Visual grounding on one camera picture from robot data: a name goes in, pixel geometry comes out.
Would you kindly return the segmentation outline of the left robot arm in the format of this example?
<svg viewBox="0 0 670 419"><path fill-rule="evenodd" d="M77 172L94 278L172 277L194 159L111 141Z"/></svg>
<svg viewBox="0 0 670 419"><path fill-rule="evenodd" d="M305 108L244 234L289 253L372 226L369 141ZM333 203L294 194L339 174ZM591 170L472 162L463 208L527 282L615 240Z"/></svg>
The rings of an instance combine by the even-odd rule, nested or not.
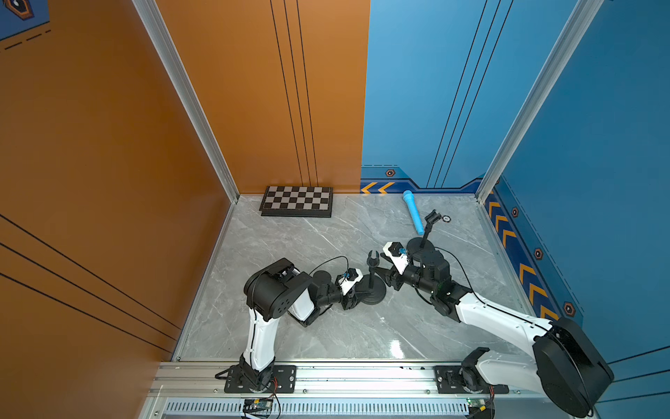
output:
<svg viewBox="0 0 670 419"><path fill-rule="evenodd" d="M239 363L244 384L258 392L274 386L275 341L284 315L310 326L334 304L355 306L355 286L363 279L364 274L356 268L348 268L336 279L325 271L310 274L298 270L287 258L252 275L244 286L251 320Z"/></svg>

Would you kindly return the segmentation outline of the black round stand base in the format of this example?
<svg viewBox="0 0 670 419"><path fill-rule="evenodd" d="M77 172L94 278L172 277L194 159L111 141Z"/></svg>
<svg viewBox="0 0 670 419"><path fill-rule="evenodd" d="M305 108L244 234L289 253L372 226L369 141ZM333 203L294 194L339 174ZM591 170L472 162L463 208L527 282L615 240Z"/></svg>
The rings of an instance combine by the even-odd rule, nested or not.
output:
<svg viewBox="0 0 670 419"><path fill-rule="evenodd" d="M427 238L414 237L408 242L406 249L408 256L418 258L418 256L426 252L434 251L434 245Z"/></svg>

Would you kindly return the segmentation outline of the black stand pole with clip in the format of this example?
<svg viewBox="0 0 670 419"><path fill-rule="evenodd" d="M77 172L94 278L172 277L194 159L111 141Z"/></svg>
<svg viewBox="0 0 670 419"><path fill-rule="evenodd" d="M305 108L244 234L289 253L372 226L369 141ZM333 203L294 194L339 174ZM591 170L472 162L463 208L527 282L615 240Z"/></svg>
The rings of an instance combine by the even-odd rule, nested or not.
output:
<svg viewBox="0 0 670 419"><path fill-rule="evenodd" d="M429 242L429 234L433 230L433 227L436 223L441 222L443 220L443 215L438 213L435 209L433 209L426 217L426 226L424 227L424 233L422 236L422 241L420 241L420 248L423 249L427 242Z"/></svg>

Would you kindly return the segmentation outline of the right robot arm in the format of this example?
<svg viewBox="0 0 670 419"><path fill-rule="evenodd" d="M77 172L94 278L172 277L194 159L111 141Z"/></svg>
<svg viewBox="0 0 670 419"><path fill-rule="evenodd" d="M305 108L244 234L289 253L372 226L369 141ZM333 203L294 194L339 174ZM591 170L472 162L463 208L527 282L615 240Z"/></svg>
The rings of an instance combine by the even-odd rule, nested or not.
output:
<svg viewBox="0 0 670 419"><path fill-rule="evenodd" d="M492 394L497 386L527 389L547 396L573 417L589 417L614 381L614 374L581 326L569 318L544 319L485 299L455 282L440 251L409 252L388 242L383 257L392 263L382 278L395 290L412 286L428 293L432 307L453 321L480 328L523 351L521 356L478 347L461 363L457 375L472 394Z"/></svg>

